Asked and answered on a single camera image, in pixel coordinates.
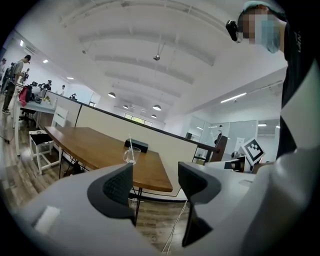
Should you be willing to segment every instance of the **glass partition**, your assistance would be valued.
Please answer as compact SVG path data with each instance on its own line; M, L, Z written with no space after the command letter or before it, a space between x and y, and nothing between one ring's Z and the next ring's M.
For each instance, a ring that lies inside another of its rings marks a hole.
M237 152L240 146L257 134L257 121L231 122L228 132L228 141L222 160L231 159L231 154Z
M262 120L258 122L256 140L265 152L261 162L274 162L277 157L279 145L280 120Z
M205 121L192 116L188 133L192 134L191 140L200 142L203 130L205 128Z

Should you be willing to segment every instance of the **desk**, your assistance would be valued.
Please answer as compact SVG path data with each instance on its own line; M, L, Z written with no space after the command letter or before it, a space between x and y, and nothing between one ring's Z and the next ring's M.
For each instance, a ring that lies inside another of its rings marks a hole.
M38 125L39 125L39 119L40 119L41 112L54 114L55 111L56 111L53 108L52 105L50 105L49 103L46 103L46 102L41 102L41 104L39 104L39 103L36 103L34 101L30 101L25 106L22 106L20 100L18 98L16 98L15 109L14 109L14 114L15 114L14 119L15 119L15 121L13 122L13 128L15 128L15 130L14 130L14 140L15 140L15 149L16 149L16 155L17 156L20 156L20 149L19 149L19 115L20 115L20 108L24 108L24 109L27 109L27 110L34 110L34 111L38 111L39 112L39 114L37 116L37 119L36 119L36 128L38 128Z
M46 126L44 130L63 151L91 169L96 170L124 163L123 155L128 149L124 147L124 141L88 127ZM161 192L173 190L159 153L151 150L140 153L133 166L133 185L139 188L135 214L135 220L137 220L143 189Z

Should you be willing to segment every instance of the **face mask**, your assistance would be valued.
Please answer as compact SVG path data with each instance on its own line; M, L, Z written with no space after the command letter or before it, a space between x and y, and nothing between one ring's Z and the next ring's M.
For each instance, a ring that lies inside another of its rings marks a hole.
M280 31L277 21L268 19L266 14L257 14L254 18L254 43L262 45L274 54L280 49Z

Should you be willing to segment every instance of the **black bag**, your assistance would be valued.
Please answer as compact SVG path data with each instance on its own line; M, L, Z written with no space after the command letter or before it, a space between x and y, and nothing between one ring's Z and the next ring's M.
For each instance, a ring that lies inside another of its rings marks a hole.
M68 170L64 171L63 177L68 177L70 175L76 175L76 174L82 174L82 173L84 173L84 171L81 169L78 162L75 162L72 168L69 168Z
M32 86L31 85L27 85L26 86L26 94L25 94L25 102L29 102L30 98L31 98L31 94L32 94Z

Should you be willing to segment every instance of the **ceiling beam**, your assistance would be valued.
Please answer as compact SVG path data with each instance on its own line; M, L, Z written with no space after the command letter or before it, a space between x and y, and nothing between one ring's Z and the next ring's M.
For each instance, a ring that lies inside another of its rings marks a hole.
M100 62L117 62L117 63L123 63L123 64L131 64L139 67L143 67L146 69L155 70L155 65L157 64L157 72L163 73L165 75L171 76L173 78L176 78L178 80L181 80L187 84L192 85L194 83L194 79L184 74L180 71L169 69L167 70L167 67L164 65L160 65L155 61L147 61L142 59L136 59L133 57L126 57L126 56L110 56L110 55L96 55L94 58L95 61Z
M169 107L173 107L173 105L174 105L174 102L165 100L164 98L161 97L161 95L159 97L155 97L154 95L151 95L151 94L148 94L148 93L145 93L145 92L141 92L139 90L135 90L135 89L132 89L132 88L128 88L127 86L123 86L123 85L120 85L120 84L117 84L117 85L113 86L113 88L114 88L115 91L123 91L126 94L127 93L132 93L132 94L135 94L135 95L137 95L139 97L145 98L148 101L153 100L155 102L155 104L156 103L165 104L165 105L167 105Z
M125 74L118 74L118 73L113 73L113 72L109 72L109 71L105 72L104 74L109 78L114 78L114 79L127 81L127 82L134 83L134 84L143 85L145 87L152 88L152 89L155 89L155 90L157 90L159 92L168 94L168 95L170 95L172 97L180 98L182 96L181 93L176 92L174 90L170 90L168 88L165 88L165 87L163 87L162 85L160 85L158 83L152 84L151 82L139 79L138 77L135 77L135 76L125 75Z
M139 40L139 41L147 41L155 44L159 43L159 35L155 33L135 32L134 34L130 34L128 32L118 31L118 32L100 33L99 35L97 35L96 33L94 34L91 33L91 34L83 35L79 37L79 40L81 43L87 43L91 41L100 41L100 40L111 40L111 39ZM179 44L177 45L175 42L175 38L169 38L162 35L160 43L165 44L166 46L171 47L173 49L177 48L178 50L186 54L189 54L210 66L214 65L215 58L213 56L210 56L199 49L194 49L194 47L192 47L191 45L188 45L181 41L179 41Z

